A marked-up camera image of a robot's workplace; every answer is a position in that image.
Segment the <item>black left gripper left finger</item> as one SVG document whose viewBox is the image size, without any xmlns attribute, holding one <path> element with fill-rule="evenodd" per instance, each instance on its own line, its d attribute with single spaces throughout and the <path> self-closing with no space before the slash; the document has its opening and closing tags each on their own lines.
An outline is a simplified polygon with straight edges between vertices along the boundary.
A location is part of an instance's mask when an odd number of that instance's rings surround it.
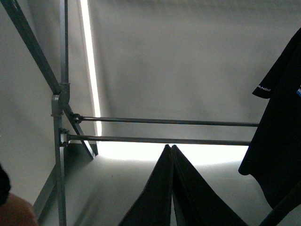
<svg viewBox="0 0 301 226">
<path fill-rule="evenodd" d="M 120 226 L 168 226 L 171 221 L 174 159 L 165 145 L 142 193 L 123 217 Z"/>
</svg>

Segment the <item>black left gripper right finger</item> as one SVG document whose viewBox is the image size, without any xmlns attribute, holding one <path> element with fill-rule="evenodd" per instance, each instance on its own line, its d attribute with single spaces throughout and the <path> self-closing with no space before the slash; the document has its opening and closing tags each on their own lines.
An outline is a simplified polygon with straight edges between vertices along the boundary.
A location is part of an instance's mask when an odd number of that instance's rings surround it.
<svg viewBox="0 0 301 226">
<path fill-rule="evenodd" d="M 178 226 L 245 226 L 214 192 L 180 149 L 172 146 L 173 201 Z"/>
</svg>

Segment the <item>person hand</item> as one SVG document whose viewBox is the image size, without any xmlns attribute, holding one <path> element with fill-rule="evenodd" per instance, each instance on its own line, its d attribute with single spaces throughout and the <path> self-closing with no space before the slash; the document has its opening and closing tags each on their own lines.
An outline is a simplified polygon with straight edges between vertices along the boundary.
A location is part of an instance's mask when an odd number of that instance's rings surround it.
<svg viewBox="0 0 301 226">
<path fill-rule="evenodd" d="M 1 226 L 38 226 L 33 206 L 26 200 L 9 194 L 5 204 L 0 207 Z"/>
</svg>

